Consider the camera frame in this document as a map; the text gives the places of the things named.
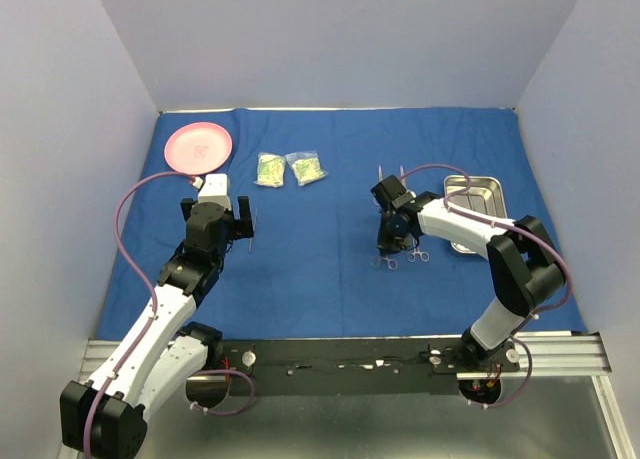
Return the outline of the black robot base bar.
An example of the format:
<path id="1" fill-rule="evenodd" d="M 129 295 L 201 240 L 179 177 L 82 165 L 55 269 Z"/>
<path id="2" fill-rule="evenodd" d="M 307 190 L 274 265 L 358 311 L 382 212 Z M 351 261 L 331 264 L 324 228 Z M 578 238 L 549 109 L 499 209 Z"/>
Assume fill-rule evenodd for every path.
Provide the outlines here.
<path id="1" fill-rule="evenodd" d="M 225 340 L 221 347 L 222 364 L 242 377 L 192 377 L 186 383 L 188 399 L 214 406 L 249 394 L 456 395 L 472 381 L 486 383 L 520 369 L 512 342 L 485 359 L 469 359 L 455 335 Z"/>

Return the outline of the steel forceps ring handles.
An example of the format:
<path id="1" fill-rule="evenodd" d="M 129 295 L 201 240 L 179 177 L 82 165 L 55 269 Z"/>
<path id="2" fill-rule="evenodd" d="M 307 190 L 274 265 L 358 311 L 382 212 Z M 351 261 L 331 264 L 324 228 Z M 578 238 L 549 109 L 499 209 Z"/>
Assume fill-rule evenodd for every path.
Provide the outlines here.
<path id="1" fill-rule="evenodd" d="M 409 263 L 426 263 L 430 260 L 430 255 L 420 249 L 419 242 L 415 238 L 411 238 L 410 247 L 406 252 L 406 260 Z"/>

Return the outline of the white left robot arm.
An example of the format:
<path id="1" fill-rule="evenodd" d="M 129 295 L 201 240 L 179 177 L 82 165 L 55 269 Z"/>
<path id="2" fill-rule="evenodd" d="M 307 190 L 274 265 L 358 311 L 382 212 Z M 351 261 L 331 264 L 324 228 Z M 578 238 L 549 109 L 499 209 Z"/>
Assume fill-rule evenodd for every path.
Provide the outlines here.
<path id="1" fill-rule="evenodd" d="M 184 240 L 151 286 L 147 306 L 117 348 L 60 396 L 63 444 L 87 458 L 133 458 L 151 415 L 192 374 L 224 368 L 220 331 L 191 321 L 219 279 L 231 245 L 254 235 L 249 199 L 182 200 Z"/>

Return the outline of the steel tweezers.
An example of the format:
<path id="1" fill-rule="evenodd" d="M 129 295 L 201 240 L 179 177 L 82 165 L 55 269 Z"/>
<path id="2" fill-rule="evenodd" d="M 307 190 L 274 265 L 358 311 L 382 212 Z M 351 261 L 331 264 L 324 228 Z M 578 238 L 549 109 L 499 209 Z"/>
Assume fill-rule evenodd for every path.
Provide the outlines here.
<path id="1" fill-rule="evenodd" d="M 253 216 L 252 216 L 252 231 L 253 231 L 253 236 L 249 239 L 249 243 L 248 243 L 248 252 L 251 253 L 252 249 L 253 249 L 253 242 L 255 239 L 255 234 L 256 234 L 256 228 L 257 228 L 257 223 L 258 223 L 258 209 L 255 208 L 255 210 L 253 211 Z"/>

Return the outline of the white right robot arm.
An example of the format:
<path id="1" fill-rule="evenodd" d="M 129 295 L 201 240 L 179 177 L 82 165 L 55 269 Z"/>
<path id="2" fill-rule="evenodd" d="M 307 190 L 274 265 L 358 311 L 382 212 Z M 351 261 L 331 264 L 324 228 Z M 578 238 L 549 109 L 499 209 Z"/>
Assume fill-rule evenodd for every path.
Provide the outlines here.
<path id="1" fill-rule="evenodd" d="M 566 263 L 535 217 L 514 221 L 472 212 L 447 196 L 417 195 L 394 175 L 382 179 L 371 193 L 381 209 L 381 255 L 405 251 L 412 241 L 429 236 L 460 244 L 488 261 L 494 299 L 457 347 L 468 369 L 480 371 L 493 363 L 503 343 L 543 311 L 545 301 L 571 286 Z"/>

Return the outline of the steel hemostat clamp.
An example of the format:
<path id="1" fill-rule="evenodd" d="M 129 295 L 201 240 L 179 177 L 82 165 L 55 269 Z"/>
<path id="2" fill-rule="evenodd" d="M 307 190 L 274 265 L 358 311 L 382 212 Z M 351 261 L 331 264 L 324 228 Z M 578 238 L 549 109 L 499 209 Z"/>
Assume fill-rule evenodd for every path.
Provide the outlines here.
<path id="1" fill-rule="evenodd" d="M 371 264 L 374 267 L 382 268 L 386 267 L 389 270 L 395 271 L 398 268 L 398 262 L 394 258 L 394 255 L 388 251 L 381 251 L 372 257 Z"/>

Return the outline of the blue surgical drape cloth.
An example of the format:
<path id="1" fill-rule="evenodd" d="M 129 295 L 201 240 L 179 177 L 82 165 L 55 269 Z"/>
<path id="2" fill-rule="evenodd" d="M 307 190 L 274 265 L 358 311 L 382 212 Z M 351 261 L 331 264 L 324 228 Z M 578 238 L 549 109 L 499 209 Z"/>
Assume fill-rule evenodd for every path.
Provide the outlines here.
<path id="1" fill-rule="evenodd" d="M 225 164 L 234 195 L 248 196 L 258 223 L 233 245 L 195 320 L 228 339 L 459 334 L 493 297 L 489 267 L 437 238 L 420 242 L 426 263 L 398 256 L 395 271 L 371 264 L 379 212 L 371 195 L 383 175 L 408 170 L 416 192 L 441 192 L 448 166 L 497 178 L 508 214 L 550 222 L 510 109 L 164 114 L 156 122 L 97 335 L 121 339 L 185 233 L 181 199 L 192 194 L 167 173 L 164 147 L 179 128 L 211 122 L 232 136 Z M 299 186 L 286 162 L 284 185 L 254 183 L 258 154 L 316 151 L 328 175 Z"/>

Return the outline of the pink plastic plate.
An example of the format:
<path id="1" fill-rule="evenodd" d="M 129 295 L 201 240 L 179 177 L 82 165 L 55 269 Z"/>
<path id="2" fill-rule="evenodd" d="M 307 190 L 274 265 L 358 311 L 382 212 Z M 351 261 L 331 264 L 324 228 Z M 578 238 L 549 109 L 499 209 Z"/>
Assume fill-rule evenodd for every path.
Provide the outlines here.
<path id="1" fill-rule="evenodd" d="M 167 140 L 164 159 L 174 171 L 199 176 L 211 173 L 229 159 L 233 141 L 229 132 L 211 122 L 195 122 L 179 128 Z"/>

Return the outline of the green gauze packet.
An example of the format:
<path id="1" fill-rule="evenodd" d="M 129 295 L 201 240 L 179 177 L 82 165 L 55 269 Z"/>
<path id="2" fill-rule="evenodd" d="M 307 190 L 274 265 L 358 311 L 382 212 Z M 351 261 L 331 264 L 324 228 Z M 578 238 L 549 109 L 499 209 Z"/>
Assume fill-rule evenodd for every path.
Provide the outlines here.
<path id="1" fill-rule="evenodd" d="M 293 152 L 285 155 L 285 160 L 299 186 L 305 186 L 324 179 L 328 173 L 322 168 L 316 151 Z"/>
<path id="2" fill-rule="evenodd" d="M 256 180 L 254 183 L 261 187 L 279 188 L 284 185 L 286 160 L 283 156 L 260 152 L 258 154 Z"/>

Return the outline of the steel instrument tray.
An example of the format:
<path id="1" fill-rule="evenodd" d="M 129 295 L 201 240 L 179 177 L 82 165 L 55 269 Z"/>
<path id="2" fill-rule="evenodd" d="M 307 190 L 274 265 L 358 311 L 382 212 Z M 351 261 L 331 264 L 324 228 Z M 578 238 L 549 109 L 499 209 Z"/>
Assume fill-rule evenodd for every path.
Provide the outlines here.
<path id="1" fill-rule="evenodd" d="M 454 195 L 450 201 L 459 208 L 481 213 L 500 219 L 508 218 L 502 185 L 498 179 L 490 176 L 470 176 L 471 185 L 467 192 Z M 449 175 L 444 179 L 445 195 L 464 189 L 466 179 L 462 175 Z M 475 253 L 461 244 L 451 242 L 454 251 L 460 254 Z"/>

